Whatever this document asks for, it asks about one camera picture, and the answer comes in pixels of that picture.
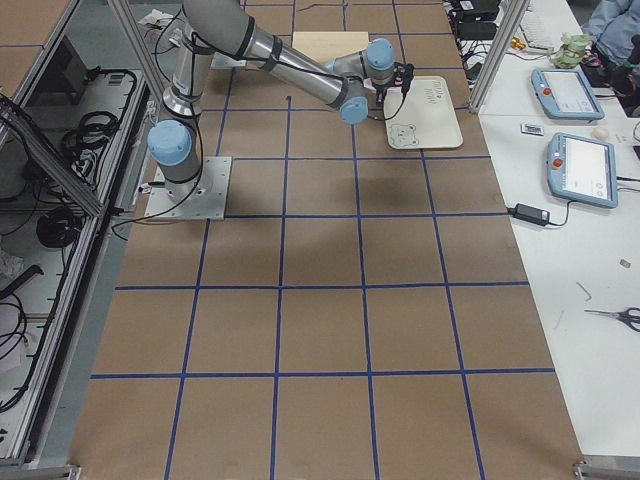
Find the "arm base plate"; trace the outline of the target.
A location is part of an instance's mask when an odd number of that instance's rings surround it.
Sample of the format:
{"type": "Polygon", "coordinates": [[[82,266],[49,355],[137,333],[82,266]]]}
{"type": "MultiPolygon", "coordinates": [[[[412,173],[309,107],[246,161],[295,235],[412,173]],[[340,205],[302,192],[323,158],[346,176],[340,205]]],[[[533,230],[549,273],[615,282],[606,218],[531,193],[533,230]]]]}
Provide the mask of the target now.
{"type": "Polygon", "coordinates": [[[200,177],[190,183],[166,182],[160,167],[154,180],[144,213],[151,221],[205,220],[221,221],[225,217],[232,158],[206,156],[200,177]]]}
{"type": "Polygon", "coordinates": [[[247,62],[245,60],[237,60],[221,52],[215,52],[212,57],[210,68],[212,70],[245,68],[246,64],[247,62]]]}

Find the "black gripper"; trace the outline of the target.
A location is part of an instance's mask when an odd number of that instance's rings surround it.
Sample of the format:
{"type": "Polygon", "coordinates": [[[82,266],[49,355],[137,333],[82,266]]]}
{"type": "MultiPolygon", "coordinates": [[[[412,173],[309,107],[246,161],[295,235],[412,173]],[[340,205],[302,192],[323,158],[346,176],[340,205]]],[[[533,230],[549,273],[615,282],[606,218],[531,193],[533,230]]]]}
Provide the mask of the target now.
{"type": "Polygon", "coordinates": [[[393,87],[393,84],[392,83],[374,84],[373,87],[376,94],[376,98],[375,98],[376,105],[382,106],[384,104],[387,91],[393,87]]]}

